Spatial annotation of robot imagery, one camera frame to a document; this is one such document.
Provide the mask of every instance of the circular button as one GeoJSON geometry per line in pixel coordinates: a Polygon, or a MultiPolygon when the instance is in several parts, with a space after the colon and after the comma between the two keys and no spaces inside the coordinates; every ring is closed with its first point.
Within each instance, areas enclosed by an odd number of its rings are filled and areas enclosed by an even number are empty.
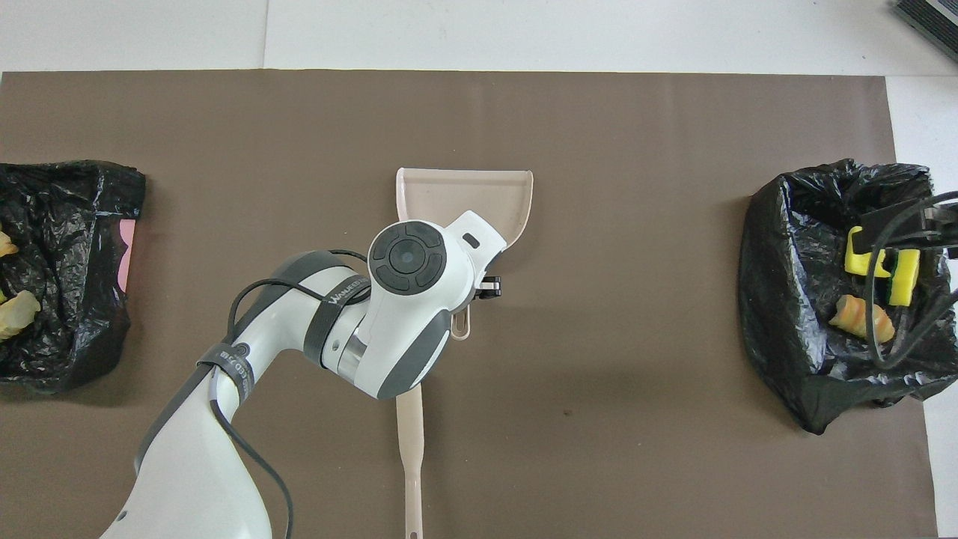
{"type": "Polygon", "coordinates": [[[425,262],[425,250],[414,240],[402,240],[389,251],[389,264],[399,273],[414,273],[425,262]]]}

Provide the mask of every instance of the round gray button pad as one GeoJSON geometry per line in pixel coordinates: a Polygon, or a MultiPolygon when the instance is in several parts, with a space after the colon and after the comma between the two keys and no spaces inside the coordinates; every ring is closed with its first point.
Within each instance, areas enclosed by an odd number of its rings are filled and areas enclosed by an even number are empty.
{"type": "Polygon", "coordinates": [[[413,295],[436,284],[445,270],[443,235],[426,223],[396,223],[376,238],[369,269],[379,286],[413,295]]]}

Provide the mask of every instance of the white tile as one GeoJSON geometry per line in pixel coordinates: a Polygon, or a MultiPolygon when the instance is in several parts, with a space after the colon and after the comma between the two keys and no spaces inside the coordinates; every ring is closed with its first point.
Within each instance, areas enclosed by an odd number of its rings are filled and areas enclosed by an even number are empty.
{"type": "Polygon", "coordinates": [[[887,0],[271,0],[264,65],[958,74],[887,0]]]}
{"type": "Polygon", "coordinates": [[[267,0],[0,0],[0,71],[262,67],[267,0]]]}
{"type": "MultiPolygon", "coordinates": [[[[935,191],[958,191],[958,77],[889,77],[888,108],[899,162],[931,169],[935,191]]],[[[950,263],[952,286],[958,264],[950,263]]],[[[958,536],[958,386],[924,403],[938,533],[958,536]]]]}

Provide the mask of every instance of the black plastic bag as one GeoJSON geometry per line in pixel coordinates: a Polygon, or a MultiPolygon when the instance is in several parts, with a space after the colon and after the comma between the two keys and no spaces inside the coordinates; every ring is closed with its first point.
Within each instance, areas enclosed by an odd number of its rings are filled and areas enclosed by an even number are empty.
{"type": "MultiPolygon", "coordinates": [[[[865,340],[828,323],[841,295],[864,297],[865,278],[844,270],[848,231],[859,216],[929,195],[926,167],[865,167],[845,159],[780,175],[752,197],[739,263],[745,350],[806,431],[823,433],[860,403],[925,399],[958,379],[953,311],[890,370],[873,365],[865,340]]],[[[891,253],[885,267],[894,267],[891,253]]],[[[910,307],[885,307],[886,280],[876,281],[876,299],[896,339],[924,316],[932,298],[950,292],[946,260],[936,250],[921,253],[910,307]]]]}
{"type": "Polygon", "coordinates": [[[146,178],[113,163],[0,164],[0,224],[19,252],[0,258],[7,297],[30,291],[34,323],[0,342],[0,384],[56,393],[106,374],[129,328],[117,283],[146,178]]]}

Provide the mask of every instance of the food item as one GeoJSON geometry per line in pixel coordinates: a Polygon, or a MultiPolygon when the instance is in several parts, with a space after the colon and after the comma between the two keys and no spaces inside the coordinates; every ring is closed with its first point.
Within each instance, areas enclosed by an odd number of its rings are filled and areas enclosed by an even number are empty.
{"type": "Polygon", "coordinates": [[[898,263],[895,265],[895,276],[892,277],[892,292],[889,293],[889,305],[911,305],[911,293],[918,283],[918,256],[917,249],[903,249],[899,251],[898,263]]]}
{"type": "MultiPolygon", "coordinates": [[[[865,328],[865,300],[846,293],[835,304],[838,312],[829,320],[829,324],[863,339],[867,339],[865,328]]],[[[872,311],[875,320],[875,337],[878,342],[887,342],[895,336],[895,326],[891,318],[878,305],[872,311]]]]}
{"type": "MultiPolygon", "coordinates": [[[[872,260],[872,253],[855,254],[852,247],[852,236],[864,230],[861,226],[853,226],[848,231],[848,243],[845,245],[845,271],[852,275],[867,275],[868,262],[872,260]]],[[[885,249],[878,252],[878,263],[875,265],[875,277],[891,277],[892,274],[881,265],[885,263],[885,249]]]]}
{"type": "Polygon", "coordinates": [[[33,323],[39,310],[40,303],[28,291],[21,291],[16,297],[0,305],[0,342],[20,333],[23,328],[33,323]]]}
{"type": "Polygon", "coordinates": [[[7,256],[8,254],[14,254],[16,251],[20,250],[15,246],[10,239],[10,236],[0,232],[0,256],[7,256]]]}

